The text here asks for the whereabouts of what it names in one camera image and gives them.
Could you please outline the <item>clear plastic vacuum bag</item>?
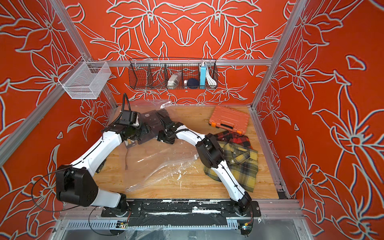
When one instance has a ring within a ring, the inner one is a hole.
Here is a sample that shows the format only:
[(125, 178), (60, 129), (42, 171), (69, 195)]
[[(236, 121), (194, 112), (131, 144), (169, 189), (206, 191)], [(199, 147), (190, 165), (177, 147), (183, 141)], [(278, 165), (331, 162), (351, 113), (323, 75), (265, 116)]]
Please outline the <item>clear plastic vacuum bag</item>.
[[(171, 120), (182, 120), (178, 108), (166, 100), (134, 101), (131, 108), (140, 114), (165, 109)], [(118, 147), (126, 193), (138, 191), (173, 174), (181, 173), (199, 158), (196, 148), (191, 144), (179, 139), (172, 145), (158, 142), (157, 135), (149, 133), (129, 149), (125, 144)]]

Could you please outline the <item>yellow green plaid shirt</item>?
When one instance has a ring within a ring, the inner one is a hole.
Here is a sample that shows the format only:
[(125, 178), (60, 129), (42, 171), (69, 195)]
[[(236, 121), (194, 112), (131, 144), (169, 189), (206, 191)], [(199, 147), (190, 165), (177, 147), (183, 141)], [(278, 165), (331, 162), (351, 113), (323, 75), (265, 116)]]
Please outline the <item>yellow green plaid shirt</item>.
[(235, 179), (247, 192), (252, 193), (259, 172), (258, 152), (252, 148), (249, 141), (219, 141), (219, 145), (224, 150), (225, 160)]

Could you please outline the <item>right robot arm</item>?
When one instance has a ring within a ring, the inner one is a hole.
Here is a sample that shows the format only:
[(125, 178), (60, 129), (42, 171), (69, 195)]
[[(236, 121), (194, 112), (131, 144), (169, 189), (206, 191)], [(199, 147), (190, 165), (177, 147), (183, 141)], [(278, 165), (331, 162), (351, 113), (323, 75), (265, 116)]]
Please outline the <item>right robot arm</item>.
[(239, 215), (254, 212), (252, 198), (235, 179), (225, 160), (224, 150), (212, 134), (199, 134), (180, 122), (161, 121), (161, 124), (163, 129), (159, 131), (158, 141), (173, 144), (175, 139), (179, 139), (196, 147), (203, 165), (213, 170), (225, 186), (234, 203), (235, 212)]

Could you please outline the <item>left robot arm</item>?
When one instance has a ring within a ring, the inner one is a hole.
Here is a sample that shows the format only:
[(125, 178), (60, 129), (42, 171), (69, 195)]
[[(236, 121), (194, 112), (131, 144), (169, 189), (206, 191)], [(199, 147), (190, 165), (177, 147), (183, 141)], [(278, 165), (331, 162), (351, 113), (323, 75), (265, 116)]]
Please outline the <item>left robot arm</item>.
[(140, 121), (140, 113), (132, 110), (129, 98), (124, 94), (119, 115), (103, 130), (102, 136), (77, 160), (53, 171), (57, 200), (72, 204), (74, 208), (108, 207), (126, 212), (126, 196), (100, 189), (94, 175), (114, 149), (121, 144), (132, 146), (150, 131), (150, 127)]

